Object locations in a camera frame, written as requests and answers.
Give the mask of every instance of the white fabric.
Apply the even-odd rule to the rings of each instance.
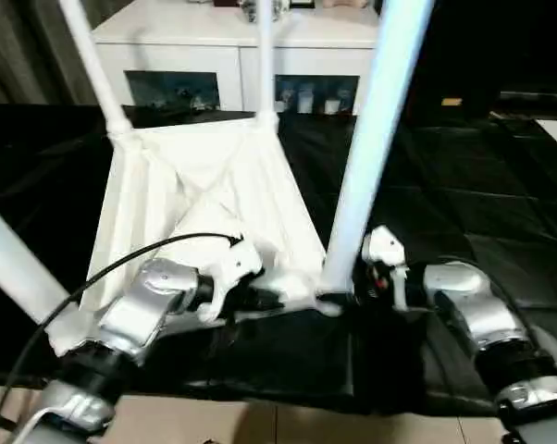
[[[171,234],[215,232],[250,238],[282,267],[319,277],[325,251],[269,127],[244,119],[135,134],[139,146],[115,143],[90,275]],[[227,248],[222,239],[193,239],[157,255],[203,269]],[[82,305],[111,301],[147,257],[88,290]]]

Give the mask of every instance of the white cabinet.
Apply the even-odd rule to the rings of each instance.
[[[294,9],[280,18],[274,25],[280,110],[357,114],[377,26],[370,7]],[[93,36],[124,105],[256,108],[256,27],[238,8],[135,0]]]

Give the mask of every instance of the item on cabinet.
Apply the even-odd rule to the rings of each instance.
[[[314,0],[291,0],[291,8],[293,7],[303,7],[311,9],[316,7],[316,2]]]
[[[324,103],[324,114],[337,114],[340,110],[340,99],[327,99]]]
[[[367,0],[324,0],[324,7],[334,6],[351,6],[351,7],[365,7]]]
[[[354,95],[350,89],[341,87],[338,89],[336,95],[340,99],[339,113],[352,114],[354,105]]]
[[[314,111],[314,85],[305,83],[299,89],[299,101],[297,112],[301,114],[311,114]]]
[[[277,21],[281,15],[289,10],[290,0],[273,0],[272,19]],[[250,23],[256,21],[256,0],[239,0],[238,4]]]
[[[213,5],[219,7],[237,7],[239,6],[238,0],[213,0]]]

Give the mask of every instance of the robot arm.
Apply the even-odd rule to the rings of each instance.
[[[507,442],[557,443],[555,362],[495,295],[482,270],[460,261],[407,267],[402,244],[385,227],[366,236],[363,258],[377,293],[388,290],[397,310],[408,304],[405,283],[396,277],[408,272],[423,288],[428,306],[437,308],[495,400],[510,431]]]
[[[163,257],[143,263],[85,341],[63,358],[62,370],[43,390],[13,442],[80,443],[103,435],[118,399],[155,341],[183,316],[198,318],[202,328],[221,324],[228,309],[265,315],[296,309],[297,301],[285,301],[268,289],[259,290],[259,298],[258,290],[234,290],[261,270],[262,261],[247,240],[229,248],[206,275]]]

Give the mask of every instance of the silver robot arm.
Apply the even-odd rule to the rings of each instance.
[[[459,261],[427,265],[424,288],[494,398],[510,431],[505,440],[557,443],[557,367],[489,277]]]
[[[301,305],[264,286],[250,288],[262,261],[247,240],[231,246],[208,271],[203,275],[163,257],[143,263],[130,286],[98,315],[85,341],[64,356],[59,375],[43,390],[12,442],[79,443],[101,436],[158,338],[221,325],[223,316],[233,315],[227,310],[275,315]],[[246,277],[248,285],[236,289]],[[178,328],[185,318],[189,326]]]
[[[115,405],[152,348],[169,314],[210,301],[213,282],[193,268],[157,258],[95,324],[94,331],[63,358],[58,377],[43,390],[15,444],[81,443],[104,434]]]

